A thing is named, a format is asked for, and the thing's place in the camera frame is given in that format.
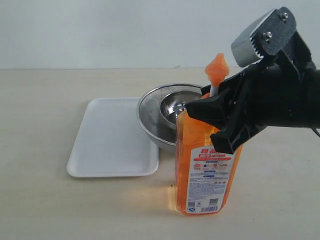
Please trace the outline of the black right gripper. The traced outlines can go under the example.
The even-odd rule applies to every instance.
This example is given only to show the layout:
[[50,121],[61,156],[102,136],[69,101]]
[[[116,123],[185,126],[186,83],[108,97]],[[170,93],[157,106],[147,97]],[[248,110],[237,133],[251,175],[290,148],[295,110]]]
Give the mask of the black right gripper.
[[320,71],[298,32],[275,56],[244,68],[216,95],[185,105],[189,117],[219,130],[210,136],[215,150],[232,155],[267,126],[320,127]]

